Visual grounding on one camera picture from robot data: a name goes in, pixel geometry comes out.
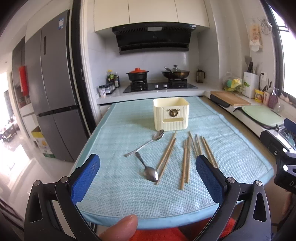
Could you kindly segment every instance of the wooden chopstick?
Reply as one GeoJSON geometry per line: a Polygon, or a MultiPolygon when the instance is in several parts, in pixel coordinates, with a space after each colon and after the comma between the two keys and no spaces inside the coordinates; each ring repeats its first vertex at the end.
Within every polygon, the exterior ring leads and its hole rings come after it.
{"type": "Polygon", "coordinates": [[[206,139],[203,137],[203,139],[205,140],[205,144],[207,145],[207,148],[209,149],[209,152],[210,152],[210,154],[211,154],[211,156],[212,156],[212,160],[213,160],[213,162],[215,163],[215,165],[216,165],[216,168],[219,168],[219,166],[218,166],[218,163],[216,162],[216,159],[215,159],[215,157],[214,157],[214,155],[213,155],[213,152],[211,151],[211,149],[210,149],[210,147],[209,147],[209,144],[207,143],[207,141],[206,141],[206,139]]]}
{"type": "Polygon", "coordinates": [[[170,147],[171,147],[171,145],[172,145],[174,139],[176,138],[176,134],[177,134],[177,131],[175,131],[175,133],[173,134],[172,139],[170,140],[170,143],[168,144],[168,147],[167,147],[167,149],[166,149],[166,151],[165,151],[165,153],[164,153],[162,159],[160,160],[160,162],[159,162],[159,164],[158,164],[158,166],[157,166],[156,171],[158,171],[158,169],[159,169],[159,168],[161,167],[161,165],[163,164],[163,162],[164,162],[164,160],[165,160],[165,157],[167,156],[168,151],[169,151],[169,149],[170,149],[170,147]]]}
{"type": "Polygon", "coordinates": [[[186,183],[189,182],[189,177],[190,177],[190,146],[191,146],[191,139],[188,137],[187,140],[187,176],[186,176],[186,183]]]}
{"type": "Polygon", "coordinates": [[[191,141],[192,141],[192,144],[193,144],[193,147],[194,147],[195,155],[198,156],[198,150],[197,150],[196,144],[195,144],[195,142],[194,142],[194,140],[193,140],[193,137],[192,137],[190,131],[188,131],[188,133],[189,133],[189,136],[190,136],[190,138],[191,138],[191,141]]]}
{"type": "Polygon", "coordinates": [[[185,140],[185,143],[184,143],[183,169],[182,169],[182,177],[181,177],[180,189],[184,189],[186,160],[187,160],[187,139],[185,140]]]}
{"type": "Polygon", "coordinates": [[[202,154],[202,149],[200,147],[200,139],[199,139],[197,134],[195,134],[195,139],[196,139],[196,142],[197,142],[197,145],[198,145],[198,150],[199,150],[200,155],[201,155],[202,154]]]}
{"type": "Polygon", "coordinates": [[[209,149],[207,147],[207,144],[205,143],[205,140],[203,139],[203,137],[201,137],[201,139],[202,139],[203,145],[205,147],[205,151],[207,152],[207,156],[209,158],[209,162],[212,164],[213,167],[215,167],[214,161],[213,161],[212,156],[211,156],[211,153],[210,153],[210,151],[209,151],[209,149]]]}
{"type": "Polygon", "coordinates": [[[161,176],[163,175],[163,173],[164,173],[164,171],[165,171],[165,167],[166,167],[166,165],[167,165],[167,163],[168,163],[168,160],[170,159],[170,155],[171,155],[172,150],[173,150],[173,148],[174,148],[175,142],[176,142],[176,138],[173,140],[173,142],[172,142],[172,144],[171,144],[171,148],[170,148],[170,150],[169,150],[168,157],[167,157],[167,159],[166,159],[166,161],[165,161],[165,163],[164,163],[164,165],[163,165],[163,168],[162,168],[162,170],[161,170],[161,172],[160,172],[160,174],[159,174],[158,181],[155,183],[156,185],[159,183],[160,178],[161,178],[161,176]]]}

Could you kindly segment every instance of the range hood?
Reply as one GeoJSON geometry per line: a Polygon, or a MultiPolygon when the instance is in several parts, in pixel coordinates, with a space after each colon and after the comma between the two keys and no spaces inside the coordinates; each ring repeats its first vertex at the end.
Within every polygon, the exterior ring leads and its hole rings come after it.
{"type": "Polygon", "coordinates": [[[148,50],[189,50],[194,24],[147,22],[112,28],[120,54],[148,50]]]}

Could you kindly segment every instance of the spoon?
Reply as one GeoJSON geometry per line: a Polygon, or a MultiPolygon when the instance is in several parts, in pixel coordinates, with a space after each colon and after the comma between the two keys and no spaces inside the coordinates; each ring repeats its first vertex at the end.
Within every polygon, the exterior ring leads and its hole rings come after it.
{"type": "Polygon", "coordinates": [[[166,69],[167,71],[169,71],[169,72],[171,72],[171,73],[172,73],[172,70],[171,70],[170,68],[168,68],[168,67],[165,67],[165,69],[166,69]]]}
{"type": "Polygon", "coordinates": [[[159,140],[160,138],[162,138],[163,134],[164,134],[164,130],[159,130],[158,132],[156,132],[152,138],[152,140],[148,141],[147,143],[145,143],[144,145],[140,146],[139,148],[135,149],[134,151],[131,151],[127,154],[125,154],[126,157],[129,157],[130,155],[134,154],[136,151],[142,149],[144,146],[146,146],[147,144],[149,144],[150,142],[153,142],[153,141],[157,141],[159,140]]]}
{"type": "Polygon", "coordinates": [[[157,173],[157,171],[153,167],[146,166],[146,164],[144,163],[140,153],[137,152],[137,151],[136,151],[136,156],[137,156],[137,158],[139,158],[139,160],[141,161],[141,163],[145,167],[145,169],[144,169],[145,178],[147,180],[151,181],[151,182],[157,182],[158,181],[158,173],[157,173]]]}

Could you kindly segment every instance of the deer head emblem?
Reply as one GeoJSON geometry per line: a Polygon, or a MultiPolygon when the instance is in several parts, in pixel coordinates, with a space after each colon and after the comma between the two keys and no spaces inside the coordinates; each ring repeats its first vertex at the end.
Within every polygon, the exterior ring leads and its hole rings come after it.
{"type": "Polygon", "coordinates": [[[169,115],[171,116],[171,117],[175,117],[175,116],[177,116],[178,115],[178,111],[180,111],[181,109],[169,109],[169,110],[167,110],[167,111],[169,111],[169,115]]]}

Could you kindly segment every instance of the wooden cutting board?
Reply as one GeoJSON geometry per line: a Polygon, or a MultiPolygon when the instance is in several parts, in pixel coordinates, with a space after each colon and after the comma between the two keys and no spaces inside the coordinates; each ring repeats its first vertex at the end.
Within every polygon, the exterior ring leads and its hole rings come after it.
{"type": "Polygon", "coordinates": [[[211,91],[211,94],[225,101],[232,106],[251,105],[250,102],[238,97],[237,95],[226,91],[211,91]]]}

